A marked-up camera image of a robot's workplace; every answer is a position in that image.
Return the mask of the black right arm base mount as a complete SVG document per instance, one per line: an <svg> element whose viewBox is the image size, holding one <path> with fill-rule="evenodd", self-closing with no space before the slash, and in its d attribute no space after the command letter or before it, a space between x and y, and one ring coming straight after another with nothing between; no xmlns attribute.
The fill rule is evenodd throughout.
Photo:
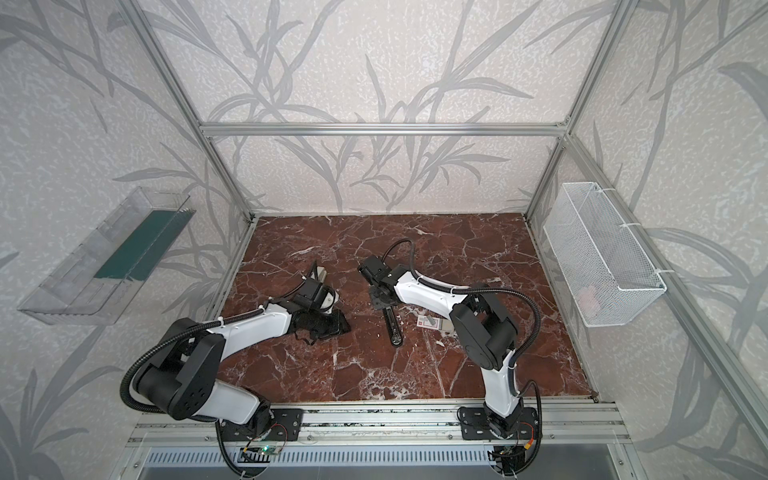
<svg viewBox="0 0 768 480"><path fill-rule="evenodd" d="M462 406L457 419L464 440L535 441L538 438L538 411L519 404L507 417L486 407Z"/></svg>

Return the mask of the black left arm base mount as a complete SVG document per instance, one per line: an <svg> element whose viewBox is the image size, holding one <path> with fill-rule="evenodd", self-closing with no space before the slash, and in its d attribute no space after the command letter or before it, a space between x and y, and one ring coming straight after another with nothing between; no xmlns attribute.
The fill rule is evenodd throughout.
<svg viewBox="0 0 768 480"><path fill-rule="evenodd" d="M247 440L295 442L299 438L304 410L300 408L271 409L266 420L260 420L254 432L247 425L225 422L221 427L224 442Z"/></svg>

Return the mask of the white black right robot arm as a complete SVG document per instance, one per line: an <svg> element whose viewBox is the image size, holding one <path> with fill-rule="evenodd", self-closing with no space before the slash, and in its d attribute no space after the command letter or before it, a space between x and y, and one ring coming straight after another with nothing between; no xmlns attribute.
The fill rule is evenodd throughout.
<svg viewBox="0 0 768 480"><path fill-rule="evenodd" d="M430 278L415 268L415 244L411 239L402 238L389 249L394 250L403 243L410 246L408 264L391 267L383 254L372 255L358 266L369 284L373 308L392 315L395 306L410 304L450 320L466 355L481 368L489 424L498 436L508 437L508 430L524 406L515 384L515 367L540 332L542 319L538 305L511 288L485 284L459 286ZM500 294L521 300L532 312L533 330L520 345L515 344L517 324L499 300Z"/></svg>

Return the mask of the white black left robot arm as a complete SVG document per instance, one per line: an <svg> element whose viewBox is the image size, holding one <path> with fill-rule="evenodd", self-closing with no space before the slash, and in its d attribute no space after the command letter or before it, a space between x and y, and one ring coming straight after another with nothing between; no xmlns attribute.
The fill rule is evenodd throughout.
<svg viewBox="0 0 768 480"><path fill-rule="evenodd" d="M223 422L259 435L273 423L270 403L218 377L221 363L273 338L293 335L308 345L343 335L351 327L337 307L326 271L311 265L288 293L229 318L175 321L161 341L126 371L120 398L132 410L165 413L175 420Z"/></svg>

